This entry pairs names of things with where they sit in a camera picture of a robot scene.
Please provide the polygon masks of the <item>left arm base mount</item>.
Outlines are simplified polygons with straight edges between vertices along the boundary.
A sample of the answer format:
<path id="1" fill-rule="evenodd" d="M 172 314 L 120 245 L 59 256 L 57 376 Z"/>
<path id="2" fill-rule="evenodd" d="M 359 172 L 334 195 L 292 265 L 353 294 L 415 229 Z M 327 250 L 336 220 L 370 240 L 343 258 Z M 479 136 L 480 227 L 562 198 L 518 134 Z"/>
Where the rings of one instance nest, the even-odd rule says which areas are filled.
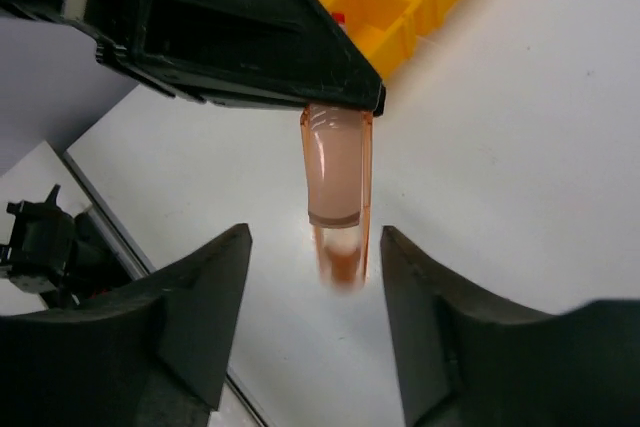
<path id="1" fill-rule="evenodd" d="M 1 175 L 1 284 L 64 307 L 149 274 L 52 148 Z"/>

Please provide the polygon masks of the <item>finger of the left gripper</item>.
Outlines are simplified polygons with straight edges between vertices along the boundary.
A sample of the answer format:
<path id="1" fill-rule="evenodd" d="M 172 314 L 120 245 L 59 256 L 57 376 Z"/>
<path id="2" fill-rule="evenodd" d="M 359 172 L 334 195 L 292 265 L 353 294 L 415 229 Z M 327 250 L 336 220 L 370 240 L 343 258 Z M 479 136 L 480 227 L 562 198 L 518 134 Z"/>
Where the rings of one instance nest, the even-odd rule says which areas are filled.
<path id="1" fill-rule="evenodd" d="M 381 76 L 319 0 L 120 0 L 98 61 L 171 98 L 382 114 Z"/>

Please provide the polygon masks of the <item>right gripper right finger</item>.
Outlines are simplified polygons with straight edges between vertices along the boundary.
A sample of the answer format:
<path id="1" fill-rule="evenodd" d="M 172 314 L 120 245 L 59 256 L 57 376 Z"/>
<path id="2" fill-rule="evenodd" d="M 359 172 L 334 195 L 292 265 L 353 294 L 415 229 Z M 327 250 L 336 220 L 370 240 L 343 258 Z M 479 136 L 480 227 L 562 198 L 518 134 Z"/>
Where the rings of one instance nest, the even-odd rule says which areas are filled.
<path id="1" fill-rule="evenodd" d="M 381 267 L 409 426 L 635 426 L 639 304 L 551 315 L 440 264 L 393 226 Z"/>

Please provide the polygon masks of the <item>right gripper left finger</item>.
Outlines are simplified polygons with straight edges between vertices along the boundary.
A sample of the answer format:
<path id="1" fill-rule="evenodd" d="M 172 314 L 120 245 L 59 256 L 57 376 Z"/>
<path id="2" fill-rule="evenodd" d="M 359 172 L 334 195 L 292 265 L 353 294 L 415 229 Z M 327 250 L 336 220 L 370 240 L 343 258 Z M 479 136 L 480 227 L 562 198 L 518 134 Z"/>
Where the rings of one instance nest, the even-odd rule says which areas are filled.
<path id="1" fill-rule="evenodd" d="M 74 309 L 1 320 L 5 426 L 204 426 L 220 404 L 252 237 L 192 254 Z"/>

